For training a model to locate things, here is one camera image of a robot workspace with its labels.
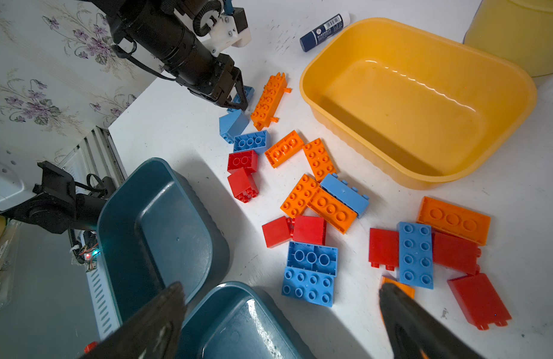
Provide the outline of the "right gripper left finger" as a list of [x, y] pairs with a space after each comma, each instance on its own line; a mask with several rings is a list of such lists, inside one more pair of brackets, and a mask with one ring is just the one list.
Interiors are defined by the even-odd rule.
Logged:
[[184, 287], [177, 281], [82, 357], [175, 358], [186, 312]]

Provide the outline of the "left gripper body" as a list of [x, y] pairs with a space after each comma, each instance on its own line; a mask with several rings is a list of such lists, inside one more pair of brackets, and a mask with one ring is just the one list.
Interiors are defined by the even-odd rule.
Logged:
[[232, 101], [231, 92], [234, 89], [234, 81], [238, 71], [240, 69], [234, 65], [232, 58], [226, 54], [221, 54], [219, 58], [213, 61], [211, 73], [205, 75], [201, 82], [190, 85], [178, 76], [177, 83], [185, 86], [191, 94], [216, 106], [236, 108]]

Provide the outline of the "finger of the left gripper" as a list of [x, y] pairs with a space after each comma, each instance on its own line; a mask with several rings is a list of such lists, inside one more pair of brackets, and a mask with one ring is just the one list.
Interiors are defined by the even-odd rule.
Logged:
[[248, 108], [248, 100], [246, 98], [245, 85], [243, 83], [243, 77], [240, 71], [238, 71], [237, 76], [235, 78], [234, 89], [236, 90], [236, 93], [240, 101], [237, 102], [236, 100], [234, 100], [233, 103], [236, 109], [240, 109], [243, 112], [245, 112], [246, 109]]

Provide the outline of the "long orange lego plate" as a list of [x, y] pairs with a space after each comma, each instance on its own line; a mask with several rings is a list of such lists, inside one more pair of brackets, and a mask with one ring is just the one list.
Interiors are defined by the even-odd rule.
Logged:
[[272, 123], [279, 122], [279, 118], [275, 116], [275, 113], [285, 93], [291, 93], [286, 74], [277, 73], [271, 76], [251, 114], [251, 120], [257, 131], [268, 128]]

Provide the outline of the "blue sloped lego brick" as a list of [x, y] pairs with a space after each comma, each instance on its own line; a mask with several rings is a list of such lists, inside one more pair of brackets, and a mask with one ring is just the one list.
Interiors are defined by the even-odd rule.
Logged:
[[235, 110], [219, 118], [220, 136], [228, 144], [234, 144], [249, 124], [249, 118], [242, 110]]

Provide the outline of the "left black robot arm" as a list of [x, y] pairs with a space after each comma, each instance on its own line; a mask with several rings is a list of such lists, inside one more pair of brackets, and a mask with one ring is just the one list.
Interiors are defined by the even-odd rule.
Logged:
[[245, 111], [248, 100], [243, 76], [225, 49], [251, 40], [246, 12], [231, 1], [95, 1], [106, 16], [111, 49], [151, 73], [122, 49], [127, 40], [143, 47], [164, 65], [165, 79], [225, 109]]

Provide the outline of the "red lego lower panel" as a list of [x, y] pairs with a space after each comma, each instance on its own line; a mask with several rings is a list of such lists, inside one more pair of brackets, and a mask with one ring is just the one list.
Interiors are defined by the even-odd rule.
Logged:
[[484, 273], [447, 281], [469, 324], [480, 331], [490, 325], [505, 327], [512, 320], [508, 309]]

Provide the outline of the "red lego panel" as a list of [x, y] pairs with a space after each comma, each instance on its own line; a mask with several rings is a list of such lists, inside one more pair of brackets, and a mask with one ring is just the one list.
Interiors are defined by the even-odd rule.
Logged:
[[436, 264], [467, 275], [476, 275], [480, 272], [480, 256], [481, 249], [474, 242], [446, 233], [433, 234], [433, 261]]
[[505, 327], [512, 320], [508, 309], [484, 273], [447, 281], [469, 324], [480, 331], [490, 325]]
[[399, 264], [399, 233], [370, 229], [368, 261], [373, 268], [385, 266], [388, 271], [396, 270]]

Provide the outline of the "right teal plastic bin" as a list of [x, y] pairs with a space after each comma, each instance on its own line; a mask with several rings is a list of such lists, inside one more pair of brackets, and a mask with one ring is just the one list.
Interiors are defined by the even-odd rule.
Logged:
[[213, 288], [182, 327], [177, 358], [313, 358], [274, 300], [230, 281]]

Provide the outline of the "blue long lego brick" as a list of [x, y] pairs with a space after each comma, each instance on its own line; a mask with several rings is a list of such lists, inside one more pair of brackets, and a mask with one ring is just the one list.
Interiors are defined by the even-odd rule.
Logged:
[[426, 224], [399, 222], [399, 281], [411, 287], [432, 290], [433, 236]]

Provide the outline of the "red lego left panel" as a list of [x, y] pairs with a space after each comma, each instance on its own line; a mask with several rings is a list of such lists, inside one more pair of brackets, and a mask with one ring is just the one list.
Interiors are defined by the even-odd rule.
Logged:
[[396, 270], [399, 264], [399, 233], [370, 229], [368, 261], [373, 268], [385, 266], [388, 271]]

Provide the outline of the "left teal plastic bin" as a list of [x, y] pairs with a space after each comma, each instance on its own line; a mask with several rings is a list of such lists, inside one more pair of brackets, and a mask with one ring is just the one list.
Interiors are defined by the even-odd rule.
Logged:
[[98, 238], [121, 323], [175, 282], [191, 303], [230, 264], [228, 242], [203, 202], [160, 158], [141, 164], [107, 201]]

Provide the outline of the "large blue lego block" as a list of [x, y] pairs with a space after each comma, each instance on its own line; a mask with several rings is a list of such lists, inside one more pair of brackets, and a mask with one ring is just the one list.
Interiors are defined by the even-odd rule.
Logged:
[[337, 248], [291, 241], [282, 295], [331, 308], [337, 271]]

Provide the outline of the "orange lego brick pair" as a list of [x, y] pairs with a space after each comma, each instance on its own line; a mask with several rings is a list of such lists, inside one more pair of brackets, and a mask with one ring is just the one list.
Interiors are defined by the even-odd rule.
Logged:
[[303, 215], [306, 208], [311, 209], [342, 234], [345, 234], [357, 219], [357, 214], [352, 209], [323, 190], [314, 178], [304, 174], [280, 209], [288, 217], [296, 219]]

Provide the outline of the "red lego brick small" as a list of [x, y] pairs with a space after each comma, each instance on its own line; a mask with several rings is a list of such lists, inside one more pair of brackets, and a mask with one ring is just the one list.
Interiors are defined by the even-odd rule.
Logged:
[[274, 248], [292, 239], [294, 219], [282, 216], [262, 226], [264, 240], [268, 248]]

